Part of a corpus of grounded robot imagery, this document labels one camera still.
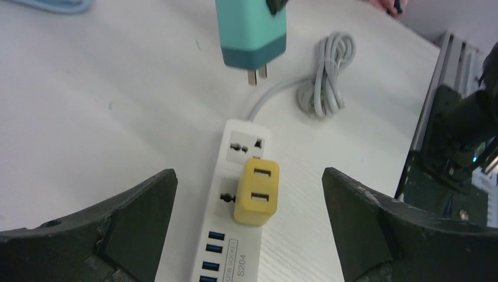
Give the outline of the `yellow plug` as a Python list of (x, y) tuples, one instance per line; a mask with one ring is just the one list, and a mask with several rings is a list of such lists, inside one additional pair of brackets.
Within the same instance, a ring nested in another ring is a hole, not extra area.
[(277, 211), (280, 167), (265, 159), (248, 159), (239, 177), (234, 220), (260, 227)]

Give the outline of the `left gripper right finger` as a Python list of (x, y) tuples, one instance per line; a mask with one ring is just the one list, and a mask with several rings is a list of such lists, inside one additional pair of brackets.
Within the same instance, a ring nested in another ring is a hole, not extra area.
[(440, 217), (339, 170), (322, 175), (345, 281), (496, 281), (497, 230)]

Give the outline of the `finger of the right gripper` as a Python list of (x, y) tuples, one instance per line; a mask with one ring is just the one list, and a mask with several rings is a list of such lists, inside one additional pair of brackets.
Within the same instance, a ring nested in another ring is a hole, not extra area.
[(266, 0), (266, 4), (272, 16), (283, 10), (289, 0)]

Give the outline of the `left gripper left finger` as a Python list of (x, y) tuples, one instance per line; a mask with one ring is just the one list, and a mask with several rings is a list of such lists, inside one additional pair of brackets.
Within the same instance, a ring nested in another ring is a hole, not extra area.
[(2, 281), (154, 281), (178, 180), (137, 186), (35, 229), (1, 233)]

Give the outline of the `white power strip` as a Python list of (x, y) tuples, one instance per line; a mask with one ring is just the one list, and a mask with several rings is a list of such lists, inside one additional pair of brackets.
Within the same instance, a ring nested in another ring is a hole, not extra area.
[(244, 163), (269, 159), (272, 134), (246, 120), (226, 121), (189, 280), (257, 281), (262, 229), (234, 220)]

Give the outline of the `teal plug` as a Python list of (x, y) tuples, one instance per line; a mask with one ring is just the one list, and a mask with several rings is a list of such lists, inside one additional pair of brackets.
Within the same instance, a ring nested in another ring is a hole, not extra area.
[(267, 78), (267, 64), (287, 47), (287, 12), (272, 16), (266, 0), (216, 0), (218, 34), (226, 66), (247, 71), (248, 84)]

